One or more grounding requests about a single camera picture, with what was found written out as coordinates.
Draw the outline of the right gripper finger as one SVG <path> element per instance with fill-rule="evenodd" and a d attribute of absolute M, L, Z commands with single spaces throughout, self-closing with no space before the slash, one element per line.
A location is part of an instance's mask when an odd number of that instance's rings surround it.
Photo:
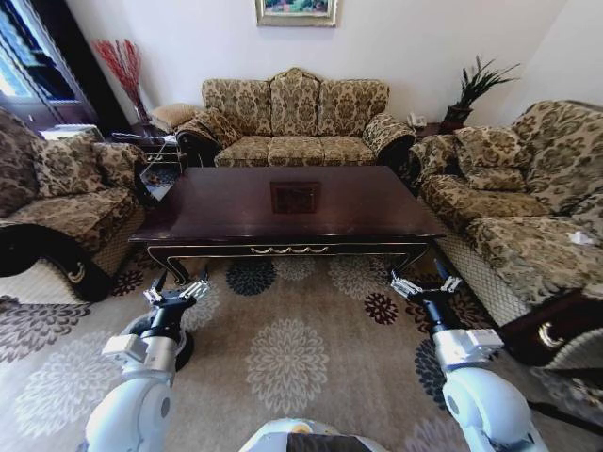
<path fill-rule="evenodd" d="M 396 270 L 391 271 L 391 288 L 405 299 L 419 299 L 422 295 L 422 288 L 413 282 L 402 278 Z"/>
<path fill-rule="evenodd" d="M 438 259 L 434 258 L 436 270 L 443 279 L 442 285 L 437 289 L 439 294 L 454 294 L 464 283 L 464 280 L 453 275 L 448 268 Z"/>

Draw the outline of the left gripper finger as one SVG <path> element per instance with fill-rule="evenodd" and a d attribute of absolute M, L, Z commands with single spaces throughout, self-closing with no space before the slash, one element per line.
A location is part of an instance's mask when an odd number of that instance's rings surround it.
<path fill-rule="evenodd" d="M 151 306 L 158 307 L 163 303 L 162 289 L 166 281 L 166 273 L 153 280 L 151 286 L 143 291 L 144 298 Z"/>
<path fill-rule="evenodd" d="M 209 273 L 208 267 L 205 266 L 199 274 L 199 279 L 196 282 L 192 282 L 186 289 L 184 289 L 180 295 L 180 299 L 200 299 L 209 288 Z"/>

